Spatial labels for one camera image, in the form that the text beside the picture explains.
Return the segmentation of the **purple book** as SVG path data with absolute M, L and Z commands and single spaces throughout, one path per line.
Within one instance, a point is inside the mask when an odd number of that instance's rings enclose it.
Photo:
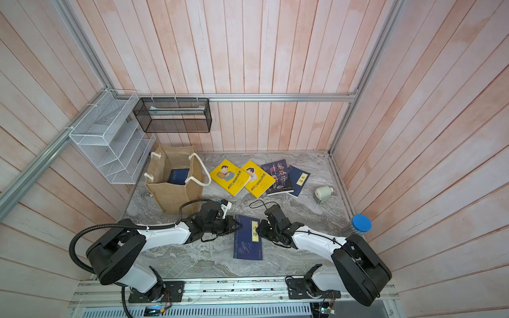
M 262 260 L 262 242 L 257 233 L 260 220 L 244 215 L 237 215 L 235 220 L 242 227 L 235 232 L 233 258 Z

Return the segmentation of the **yellow book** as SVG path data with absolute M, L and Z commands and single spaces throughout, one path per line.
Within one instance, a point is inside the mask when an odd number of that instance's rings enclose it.
M 242 166 L 241 169 L 249 175 L 245 188 L 257 199 L 275 183 L 275 179 L 272 176 L 251 160 Z
M 230 195 L 236 196 L 249 182 L 250 176 L 229 160 L 224 160 L 210 172 L 210 176 Z

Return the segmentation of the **dark portrait book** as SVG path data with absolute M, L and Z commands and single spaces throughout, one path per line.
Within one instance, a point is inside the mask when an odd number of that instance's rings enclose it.
M 261 168 L 275 180 L 275 183 L 266 191 L 268 196 L 294 192 L 289 167 L 285 159 L 262 164 Z

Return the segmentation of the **brown canvas tote bag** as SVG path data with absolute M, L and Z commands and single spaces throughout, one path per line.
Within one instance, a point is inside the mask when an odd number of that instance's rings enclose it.
M 173 170 L 187 170 L 182 185 L 172 183 Z M 145 185 L 166 214 L 177 214 L 181 205 L 201 198 L 203 189 L 212 179 L 193 146 L 159 146 L 151 152 Z

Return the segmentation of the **blue book bottom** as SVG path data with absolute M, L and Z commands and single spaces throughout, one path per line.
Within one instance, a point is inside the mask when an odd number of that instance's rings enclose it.
M 174 184 L 178 186 L 185 186 L 186 180 L 188 179 L 190 169 L 182 168 L 182 169 L 172 169 L 170 171 L 170 175 L 168 177 L 167 182 L 169 184 Z

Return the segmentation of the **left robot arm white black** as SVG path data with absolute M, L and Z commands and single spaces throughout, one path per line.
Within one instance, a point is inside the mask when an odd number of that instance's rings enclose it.
M 162 225 L 139 225 L 130 219 L 98 225 L 107 232 L 86 251 L 91 271 L 103 285 L 118 284 L 157 302 L 167 294 L 164 280 L 151 266 L 148 270 L 136 265 L 146 250 L 170 245 L 206 242 L 205 234 L 213 238 L 229 235 L 242 229 L 236 219 L 227 215 L 231 206 L 227 200 L 192 200 L 181 205 L 178 220 Z

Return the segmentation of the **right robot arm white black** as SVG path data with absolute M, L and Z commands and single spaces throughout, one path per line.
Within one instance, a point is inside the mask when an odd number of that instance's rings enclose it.
M 346 292 L 369 307 L 392 279 L 388 266 L 362 236 L 334 237 L 292 223 L 278 205 L 268 208 L 265 215 L 267 219 L 257 227 L 259 237 L 279 247 L 308 251 L 333 264 L 316 264 L 302 279 L 291 280 L 291 298 L 328 298 L 334 292 Z

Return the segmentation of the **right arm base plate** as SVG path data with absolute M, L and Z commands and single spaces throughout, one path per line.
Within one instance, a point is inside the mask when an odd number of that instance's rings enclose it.
M 335 299 L 341 298 L 341 292 L 335 290 L 321 291 L 311 280 L 287 276 L 285 284 L 290 299 Z

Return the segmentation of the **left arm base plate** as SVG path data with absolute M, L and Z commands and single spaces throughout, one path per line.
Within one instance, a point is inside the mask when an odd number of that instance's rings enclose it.
M 131 288 L 129 303 L 179 303 L 184 293 L 184 281 L 164 281 L 156 283 L 146 293 Z

